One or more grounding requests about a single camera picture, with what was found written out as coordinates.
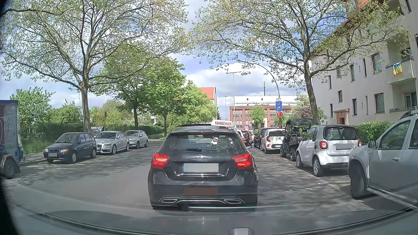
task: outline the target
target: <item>rear window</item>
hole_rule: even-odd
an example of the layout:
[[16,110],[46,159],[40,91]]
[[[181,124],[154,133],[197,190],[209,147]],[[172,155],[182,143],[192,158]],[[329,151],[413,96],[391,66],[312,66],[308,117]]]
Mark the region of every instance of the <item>rear window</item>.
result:
[[285,131],[284,130],[269,131],[268,136],[285,136]]
[[175,133],[166,139],[163,151],[239,154],[246,152],[246,148],[241,138],[233,133]]
[[326,140],[357,140],[357,132],[353,127],[333,127],[325,129]]

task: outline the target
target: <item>asphalt road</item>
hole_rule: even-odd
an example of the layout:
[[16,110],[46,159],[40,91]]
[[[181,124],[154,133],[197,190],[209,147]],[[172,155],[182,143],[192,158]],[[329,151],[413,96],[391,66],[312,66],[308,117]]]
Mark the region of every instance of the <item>asphalt road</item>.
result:
[[[56,161],[25,165],[21,168],[22,173],[8,180],[8,184],[86,203],[150,209],[147,174],[150,160],[161,143],[150,141],[148,148],[86,158],[76,164]],[[260,210],[269,208],[290,215],[317,216],[402,208],[380,197],[352,199],[346,171],[332,171],[328,176],[315,177],[311,169],[297,169],[294,162],[279,154],[264,154],[256,148],[250,150],[254,153],[260,177]]]

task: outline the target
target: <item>blurred license plate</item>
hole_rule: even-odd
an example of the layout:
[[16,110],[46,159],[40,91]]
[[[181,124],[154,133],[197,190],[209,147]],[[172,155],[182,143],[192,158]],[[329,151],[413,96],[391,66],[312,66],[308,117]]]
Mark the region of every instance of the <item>blurred license plate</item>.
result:
[[184,163],[184,173],[218,173],[219,163]]
[[218,195],[217,188],[185,188],[184,195],[186,196],[216,196]]
[[352,149],[353,144],[352,143],[338,143],[335,144],[336,149]]

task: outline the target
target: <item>door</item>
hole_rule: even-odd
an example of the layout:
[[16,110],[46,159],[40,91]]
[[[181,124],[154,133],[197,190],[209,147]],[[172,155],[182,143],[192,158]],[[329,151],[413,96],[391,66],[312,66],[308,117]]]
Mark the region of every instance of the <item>door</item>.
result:
[[386,132],[377,144],[377,149],[369,149],[370,184],[391,190],[400,185],[399,160],[405,149],[406,133],[410,120],[399,123]]

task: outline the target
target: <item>windshield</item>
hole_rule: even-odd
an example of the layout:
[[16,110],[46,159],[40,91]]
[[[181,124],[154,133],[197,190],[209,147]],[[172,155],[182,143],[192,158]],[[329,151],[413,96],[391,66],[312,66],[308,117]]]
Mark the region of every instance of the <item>windshield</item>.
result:
[[125,132],[127,136],[139,136],[139,131],[127,131]]
[[100,132],[96,139],[116,139],[116,132]]
[[78,140],[79,134],[65,133],[62,134],[55,142],[56,143],[75,143]]

